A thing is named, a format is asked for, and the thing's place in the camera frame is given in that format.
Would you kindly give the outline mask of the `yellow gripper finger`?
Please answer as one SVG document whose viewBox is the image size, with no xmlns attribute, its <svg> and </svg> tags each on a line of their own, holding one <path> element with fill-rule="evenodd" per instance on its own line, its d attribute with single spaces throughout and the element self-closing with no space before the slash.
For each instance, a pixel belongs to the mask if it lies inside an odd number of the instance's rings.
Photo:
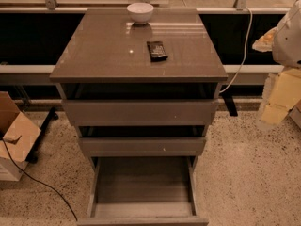
<svg viewBox="0 0 301 226">
<path fill-rule="evenodd" d="M 253 43 L 252 49 L 263 53 L 271 52 L 276 31 L 277 29 L 275 27 L 271 28 Z"/>
<path fill-rule="evenodd" d="M 286 68 L 265 80 L 256 125 L 261 130 L 279 126 L 301 100 L 301 70 Z"/>
</svg>

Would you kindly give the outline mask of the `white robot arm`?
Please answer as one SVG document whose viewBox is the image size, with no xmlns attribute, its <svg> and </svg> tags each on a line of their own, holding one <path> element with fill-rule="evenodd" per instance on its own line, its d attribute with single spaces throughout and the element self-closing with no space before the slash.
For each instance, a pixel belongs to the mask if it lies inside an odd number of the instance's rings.
<svg viewBox="0 0 301 226">
<path fill-rule="evenodd" d="M 273 60 L 283 66 L 276 76 L 270 75 L 263 91 L 260 123 L 277 126 L 301 100 L 301 0 L 294 2 L 291 9 L 270 29 L 257 39 L 252 49 L 272 52 Z"/>
</svg>

